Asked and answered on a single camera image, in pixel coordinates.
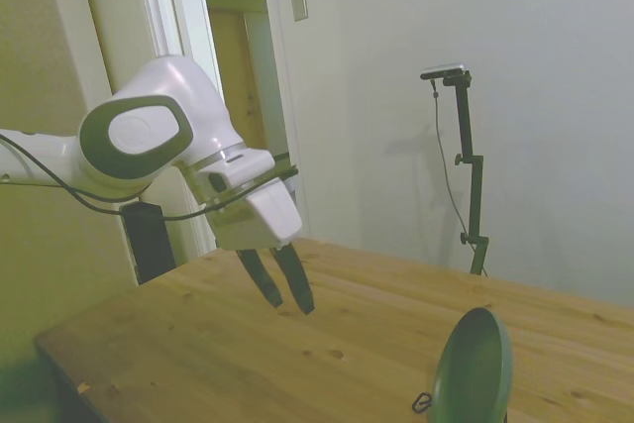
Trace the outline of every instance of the wooden door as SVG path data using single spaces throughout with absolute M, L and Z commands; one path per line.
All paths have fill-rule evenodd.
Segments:
M 244 15 L 210 10 L 209 20 L 225 103 L 234 128 L 248 147 L 267 149 Z

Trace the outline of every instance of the green frying pan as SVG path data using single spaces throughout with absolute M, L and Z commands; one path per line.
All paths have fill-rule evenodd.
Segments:
M 436 370 L 431 423 L 502 423 L 512 380 L 511 344 L 488 309 L 472 309 L 452 332 Z

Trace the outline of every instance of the light switch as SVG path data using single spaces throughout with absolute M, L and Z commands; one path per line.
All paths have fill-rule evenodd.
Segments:
M 293 16 L 295 17 L 295 22 L 307 19 L 308 5 L 306 4 L 306 0 L 291 0 L 291 2 L 293 4 Z

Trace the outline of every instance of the wooden table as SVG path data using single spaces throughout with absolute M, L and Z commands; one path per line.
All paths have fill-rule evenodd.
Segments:
M 513 344 L 510 423 L 634 422 L 634 310 L 324 243 L 296 247 L 315 294 L 309 316 L 286 287 L 274 310 L 234 254 L 215 252 L 38 344 L 107 422 L 424 422 L 412 401 L 432 389 L 459 319 L 484 306 Z

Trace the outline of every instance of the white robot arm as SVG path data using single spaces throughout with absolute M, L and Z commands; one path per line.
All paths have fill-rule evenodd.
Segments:
M 271 174 L 273 157 L 245 146 L 214 84 L 193 60 L 174 55 L 147 63 L 86 115 L 77 136 L 0 130 L 0 182 L 58 185 L 21 150 L 73 189 L 113 200 L 140 193 L 175 165 L 198 203 L 210 209 L 205 215 L 218 247 L 238 252 L 266 299 L 281 303 L 255 252 L 261 248 L 271 249 L 297 303 L 312 311 L 312 292 L 290 245 L 301 219 L 283 182 Z

